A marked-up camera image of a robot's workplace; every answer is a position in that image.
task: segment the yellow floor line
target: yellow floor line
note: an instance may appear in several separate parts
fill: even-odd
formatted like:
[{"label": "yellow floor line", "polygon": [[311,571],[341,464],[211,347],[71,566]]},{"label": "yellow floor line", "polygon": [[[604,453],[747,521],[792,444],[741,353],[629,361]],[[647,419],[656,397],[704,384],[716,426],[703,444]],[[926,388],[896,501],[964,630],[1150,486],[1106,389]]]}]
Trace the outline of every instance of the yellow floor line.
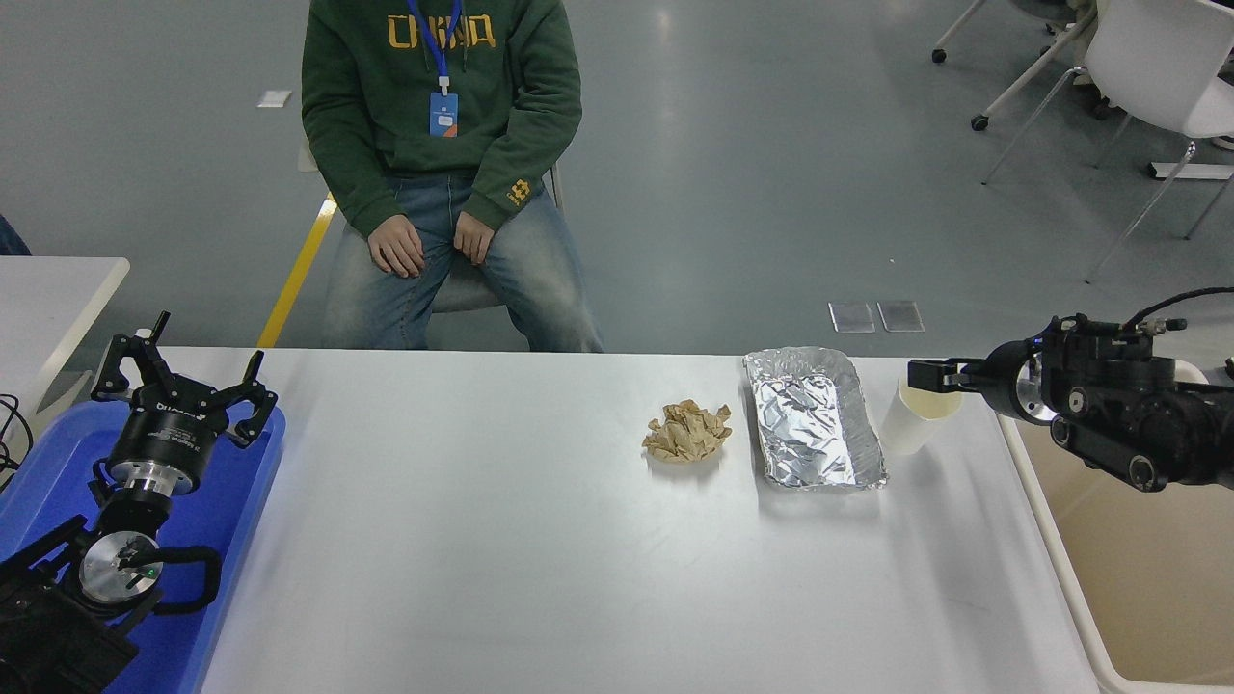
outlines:
[{"label": "yellow floor line", "polygon": [[305,245],[300,248],[300,257],[296,258],[296,264],[291,267],[288,282],[284,283],[283,291],[279,293],[279,300],[274,303],[274,310],[270,311],[270,317],[265,321],[265,330],[262,331],[262,337],[257,338],[257,347],[259,349],[269,349],[279,341],[283,325],[288,322],[291,307],[296,305],[300,288],[304,286],[305,277],[308,275],[308,268],[312,267],[313,258],[317,257],[322,240],[326,238],[326,230],[329,228],[329,222],[334,219],[336,210],[338,210],[338,205],[334,203],[334,196],[327,194],[326,200],[321,204],[321,210],[317,212],[317,221],[312,224],[312,228],[308,230],[308,238],[305,238]]}]

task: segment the blue lanyard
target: blue lanyard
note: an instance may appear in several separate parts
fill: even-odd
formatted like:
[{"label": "blue lanyard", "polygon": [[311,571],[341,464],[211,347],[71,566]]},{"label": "blue lanyard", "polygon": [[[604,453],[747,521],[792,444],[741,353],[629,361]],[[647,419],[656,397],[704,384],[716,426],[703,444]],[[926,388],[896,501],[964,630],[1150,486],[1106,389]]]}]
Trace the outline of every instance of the blue lanyard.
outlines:
[{"label": "blue lanyard", "polygon": [[420,35],[424,38],[428,51],[433,54],[433,61],[437,62],[437,84],[441,85],[442,94],[444,95],[449,91],[450,86],[450,74],[445,67],[445,47],[450,44],[454,30],[458,28],[459,19],[463,16],[463,0],[454,0],[454,9],[450,10],[450,21],[445,26],[445,46],[437,43],[437,32],[428,28],[428,22],[420,14],[420,6],[416,4],[416,0],[407,0],[407,9],[411,10],[411,16],[416,17],[416,23],[420,25]]}]

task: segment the white bin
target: white bin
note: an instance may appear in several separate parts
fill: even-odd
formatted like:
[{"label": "white bin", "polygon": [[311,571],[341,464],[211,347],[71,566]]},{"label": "white bin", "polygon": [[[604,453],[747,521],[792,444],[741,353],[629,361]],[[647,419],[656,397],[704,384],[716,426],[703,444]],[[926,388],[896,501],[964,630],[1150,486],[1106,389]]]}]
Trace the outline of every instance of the white bin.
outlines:
[{"label": "white bin", "polygon": [[1234,491],[1143,494],[1000,420],[1101,685],[1234,694]]}]

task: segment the robotic arm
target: robotic arm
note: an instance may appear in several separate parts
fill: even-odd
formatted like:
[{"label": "robotic arm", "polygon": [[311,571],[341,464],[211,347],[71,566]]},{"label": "robotic arm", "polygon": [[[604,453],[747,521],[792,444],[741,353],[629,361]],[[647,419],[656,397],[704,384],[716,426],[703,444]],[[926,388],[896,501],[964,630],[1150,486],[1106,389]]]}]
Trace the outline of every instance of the robotic arm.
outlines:
[{"label": "robotic arm", "polygon": [[[157,347],[167,320],[163,312],[147,338],[115,336],[90,394],[130,406],[89,484],[100,509],[94,529],[74,516],[0,563],[0,693],[102,692],[137,656],[127,635],[146,616],[195,612],[218,594],[218,552],[160,547],[158,531],[172,499],[201,484],[218,437],[251,445],[278,396],[257,380],[262,352],[223,390],[173,373]],[[126,358],[142,377],[132,391],[120,370]],[[253,404],[253,415],[232,425],[227,409],[241,401]],[[159,578],[170,563],[204,566],[196,599],[163,601]]]},{"label": "robotic arm", "polygon": [[1171,482],[1234,489],[1234,388],[1176,382],[1174,359],[1154,357],[1153,338],[1187,324],[1141,321],[1150,311],[1127,324],[1055,316],[985,359],[913,359],[908,385],[980,393],[1140,491]]}]

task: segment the jeans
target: jeans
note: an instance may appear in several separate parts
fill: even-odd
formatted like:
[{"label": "jeans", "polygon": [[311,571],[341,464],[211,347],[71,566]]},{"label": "jeans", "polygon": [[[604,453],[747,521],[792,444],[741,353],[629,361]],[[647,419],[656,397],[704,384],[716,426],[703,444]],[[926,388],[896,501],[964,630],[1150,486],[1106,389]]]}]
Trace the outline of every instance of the jeans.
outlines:
[{"label": "jeans", "polygon": [[28,256],[30,248],[26,243],[17,236],[17,231],[12,228],[9,220],[0,215],[0,256]]},{"label": "jeans", "polygon": [[[373,264],[368,240],[348,226],[329,278],[325,347],[428,347],[433,298],[460,253],[454,248],[454,227],[471,195],[473,178],[434,174],[387,180],[420,232],[424,270],[418,278],[381,272]],[[545,193],[497,231],[480,272],[533,352],[603,351],[584,298],[574,242]]]}]

